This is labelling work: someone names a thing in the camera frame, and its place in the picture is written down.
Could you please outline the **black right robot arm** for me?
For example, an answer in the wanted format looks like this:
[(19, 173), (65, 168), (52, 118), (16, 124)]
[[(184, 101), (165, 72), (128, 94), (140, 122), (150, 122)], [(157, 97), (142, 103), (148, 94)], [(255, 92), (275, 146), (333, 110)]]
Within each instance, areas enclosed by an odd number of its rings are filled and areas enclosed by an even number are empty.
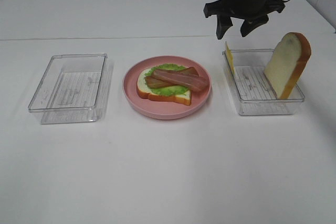
[(233, 26), (232, 18), (242, 19), (240, 33), (247, 36), (254, 29), (269, 21), (268, 14), (281, 13), (285, 4), (281, 0), (217, 0), (206, 3), (204, 15), (206, 18), (216, 15), (216, 36), (222, 39), (227, 30)]

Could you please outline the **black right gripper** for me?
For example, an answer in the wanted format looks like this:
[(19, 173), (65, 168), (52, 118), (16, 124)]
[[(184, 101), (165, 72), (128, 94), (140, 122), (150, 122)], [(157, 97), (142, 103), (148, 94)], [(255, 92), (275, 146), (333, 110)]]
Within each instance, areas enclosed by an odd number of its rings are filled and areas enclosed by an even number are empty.
[(227, 30), (233, 26), (231, 17), (245, 19), (240, 33), (242, 37), (246, 37), (269, 21), (266, 14), (281, 13), (284, 8), (285, 4), (280, 0), (217, 0), (206, 3), (203, 12), (206, 18), (217, 16), (216, 36), (221, 40)]

